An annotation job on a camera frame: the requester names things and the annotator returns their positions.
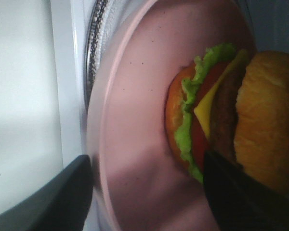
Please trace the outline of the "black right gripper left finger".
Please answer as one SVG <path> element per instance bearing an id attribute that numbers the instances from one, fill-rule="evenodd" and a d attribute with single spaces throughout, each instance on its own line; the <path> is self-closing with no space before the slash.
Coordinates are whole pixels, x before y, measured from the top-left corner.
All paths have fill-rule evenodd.
<path id="1" fill-rule="evenodd" d="M 81 231 L 92 192 L 90 158 L 80 155 L 36 193 L 0 214 L 0 231 Z"/>

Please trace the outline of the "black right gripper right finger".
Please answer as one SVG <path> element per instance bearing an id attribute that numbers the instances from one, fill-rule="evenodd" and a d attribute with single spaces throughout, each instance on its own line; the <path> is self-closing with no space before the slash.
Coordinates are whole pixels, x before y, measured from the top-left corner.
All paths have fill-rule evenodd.
<path id="1" fill-rule="evenodd" d="M 255 181 L 217 152 L 204 156 L 204 191 L 222 231 L 289 231 L 289 198 Z"/>

